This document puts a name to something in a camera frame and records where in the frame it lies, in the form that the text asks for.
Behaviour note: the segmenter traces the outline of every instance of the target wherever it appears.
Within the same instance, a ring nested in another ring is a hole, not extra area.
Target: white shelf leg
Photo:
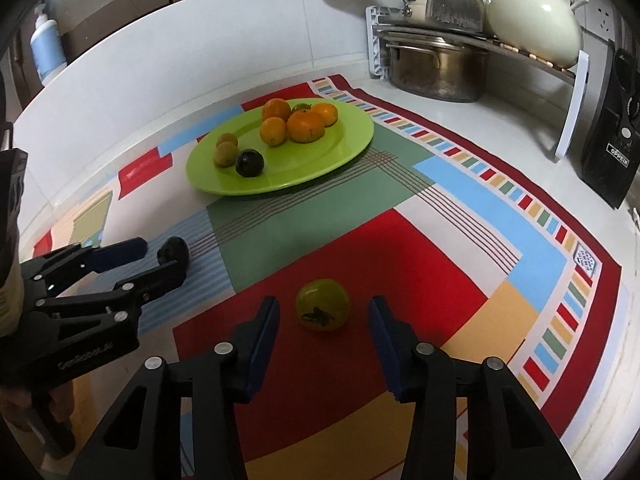
[[[582,108],[584,95],[587,91],[589,65],[589,54],[581,50],[580,56],[578,56],[578,67],[575,75],[574,93],[571,96],[569,112],[566,115],[566,121],[564,122],[564,128],[562,129],[562,135],[560,135],[560,140],[558,140],[558,145],[556,146],[556,162],[564,158],[567,150],[569,149],[571,138],[574,136],[575,127],[578,124],[578,115],[580,114],[580,108]]]

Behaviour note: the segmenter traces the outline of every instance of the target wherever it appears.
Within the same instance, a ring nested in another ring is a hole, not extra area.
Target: green plate
[[[325,99],[290,99],[293,108],[298,103],[325,102]],[[308,144],[286,140],[275,148],[260,140],[262,108],[240,114],[212,130],[193,149],[187,161],[187,179],[201,191],[220,195],[251,195],[307,182],[355,158],[373,138],[373,121],[354,105],[331,101],[338,108],[338,122],[324,131],[324,137]],[[224,133],[238,137],[238,148],[253,148],[264,157],[264,171],[246,178],[236,168],[217,168],[213,164],[216,140]]]

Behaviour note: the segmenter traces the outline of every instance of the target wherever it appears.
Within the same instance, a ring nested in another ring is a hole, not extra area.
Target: white pot
[[[499,40],[562,68],[578,62],[582,30],[574,10],[588,0],[488,0],[487,21]]]

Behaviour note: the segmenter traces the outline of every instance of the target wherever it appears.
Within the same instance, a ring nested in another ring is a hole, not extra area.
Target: cream handle
[[[589,0],[578,0],[571,6],[571,10],[575,11],[575,9],[579,9],[580,7],[589,3]]]

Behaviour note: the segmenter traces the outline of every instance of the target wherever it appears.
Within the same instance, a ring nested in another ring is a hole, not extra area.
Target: power socket
[[[613,8],[600,0],[589,0],[584,6],[586,29],[604,40],[616,40],[616,26],[613,21]]]

